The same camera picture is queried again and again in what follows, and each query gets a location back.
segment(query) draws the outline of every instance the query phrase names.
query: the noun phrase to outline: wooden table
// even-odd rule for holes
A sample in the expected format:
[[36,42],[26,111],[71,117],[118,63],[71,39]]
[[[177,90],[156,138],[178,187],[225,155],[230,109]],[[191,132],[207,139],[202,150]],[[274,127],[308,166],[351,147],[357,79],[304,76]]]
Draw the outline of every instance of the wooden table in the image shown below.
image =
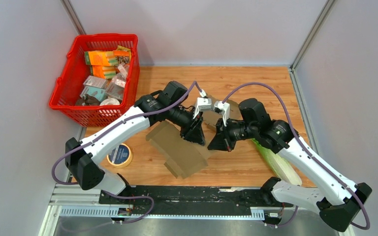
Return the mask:
[[[189,87],[195,80],[202,89],[217,99],[224,97],[246,82],[262,82],[273,87],[285,102],[293,126],[307,140],[295,92],[286,67],[141,67],[137,99],[153,91],[164,89],[169,81],[176,80]],[[199,93],[194,89],[185,106],[194,104]],[[254,97],[261,101],[272,119],[286,120],[277,98],[266,88],[249,86],[236,92],[231,99],[241,102]],[[101,128],[88,127],[86,137]],[[164,166],[165,158],[146,142],[151,130],[144,130],[125,143],[131,148],[133,160],[123,169],[110,165],[105,159],[102,166],[113,173],[121,173],[131,185],[186,185],[186,186],[262,186],[275,176],[261,158],[251,141],[239,141],[232,152],[217,152],[208,159],[208,167],[186,178],[176,179]],[[205,138],[211,140],[214,131],[203,127]],[[299,173],[303,186],[314,184]]]

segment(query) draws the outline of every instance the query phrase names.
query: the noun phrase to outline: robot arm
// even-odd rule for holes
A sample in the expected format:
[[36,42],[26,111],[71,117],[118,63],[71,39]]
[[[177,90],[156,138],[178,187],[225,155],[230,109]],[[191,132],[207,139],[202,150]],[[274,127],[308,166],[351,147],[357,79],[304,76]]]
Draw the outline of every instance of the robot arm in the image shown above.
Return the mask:
[[267,194],[266,198],[311,210],[319,214],[330,227],[344,232],[360,211],[358,202],[347,188],[362,203],[367,200],[372,189],[366,183],[356,184],[332,168],[295,131],[303,144],[300,145],[289,124],[283,120],[271,120],[261,102],[250,98],[241,102],[239,109],[243,120],[219,119],[217,134],[208,149],[231,151],[238,140],[257,139],[262,146],[294,164],[317,186],[317,189],[304,188],[272,177],[261,188]]
[[65,159],[67,168],[81,188],[83,190],[96,188],[116,195],[121,193],[126,186],[124,180],[121,176],[104,169],[100,163],[115,147],[159,121],[166,119],[171,121],[181,127],[181,137],[184,140],[205,145],[205,136],[201,125],[202,111],[205,110],[206,103],[203,103],[203,107],[200,109],[186,111],[180,106],[180,102],[175,107],[160,112],[165,107],[177,102],[187,91],[183,85],[172,81],[164,90],[142,96],[126,113],[96,134],[86,137],[80,142],[75,138],[68,140],[66,153],[80,146],[83,147]]
[[125,181],[105,170],[100,163],[115,147],[156,122],[167,119],[181,128],[180,135],[184,140],[205,145],[202,112],[213,110],[222,118],[216,124],[216,135],[208,145],[209,150],[232,151],[237,141],[255,138],[265,148],[293,163],[317,186],[317,189],[303,188],[272,177],[261,188],[264,197],[319,213],[332,228],[346,230],[361,209],[355,197],[364,203],[372,192],[366,183],[355,184],[337,172],[295,131],[300,144],[289,124],[283,120],[271,120],[263,104],[256,99],[241,102],[239,109],[243,119],[234,120],[229,118],[228,103],[219,101],[212,105],[204,91],[200,93],[194,109],[183,109],[180,103],[187,96],[187,91],[183,85],[172,81],[164,90],[142,96],[125,114],[96,134],[80,142],[74,138],[68,140],[66,154],[83,147],[65,159],[66,166],[82,189],[97,188],[115,195],[121,193],[126,186]]

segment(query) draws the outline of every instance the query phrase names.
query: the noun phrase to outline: brown cardboard box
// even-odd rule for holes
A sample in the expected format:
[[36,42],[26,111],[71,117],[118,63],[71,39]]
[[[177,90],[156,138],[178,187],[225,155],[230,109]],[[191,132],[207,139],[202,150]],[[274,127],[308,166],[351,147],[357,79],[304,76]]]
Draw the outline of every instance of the brown cardboard box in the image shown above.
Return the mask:
[[[212,99],[212,104],[217,101],[211,95],[208,97]],[[238,104],[232,100],[227,102],[230,104],[229,117],[239,119],[241,114]],[[215,124],[222,117],[213,111],[204,112],[202,116],[207,127],[214,131]],[[187,178],[207,167],[207,159],[214,153],[208,150],[208,141],[205,146],[201,146],[183,140],[180,137],[180,131],[167,121],[161,122],[148,133],[146,140],[164,155],[166,158],[164,165],[175,177]]]

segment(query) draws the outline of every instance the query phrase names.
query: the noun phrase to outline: white wall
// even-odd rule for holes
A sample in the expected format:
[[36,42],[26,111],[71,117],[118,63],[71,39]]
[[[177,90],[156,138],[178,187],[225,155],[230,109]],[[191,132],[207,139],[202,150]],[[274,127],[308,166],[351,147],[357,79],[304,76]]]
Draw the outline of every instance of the white wall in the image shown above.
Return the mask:
[[87,34],[135,33],[142,64],[291,64],[325,0],[71,0]]
[[373,188],[356,235],[378,235],[378,1],[337,1],[297,74],[320,154]]
[[60,1],[0,0],[0,235],[38,234],[51,166],[79,131],[48,108],[76,34]]

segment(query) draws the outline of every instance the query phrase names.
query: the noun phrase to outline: red basket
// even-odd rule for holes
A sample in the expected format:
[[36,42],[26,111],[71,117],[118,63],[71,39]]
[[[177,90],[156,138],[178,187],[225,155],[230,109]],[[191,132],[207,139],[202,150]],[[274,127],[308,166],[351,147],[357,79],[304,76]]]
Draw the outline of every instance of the red basket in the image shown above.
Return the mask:
[[[135,102],[140,65],[135,34],[94,34],[77,36],[67,54],[62,75],[57,79],[49,106],[59,110],[82,126],[104,127],[120,117]],[[83,82],[90,75],[85,64],[86,51],[112,51],[118,45],[131,49],[131,61],[123,102],[118,106],[75,106],[83,90]]]

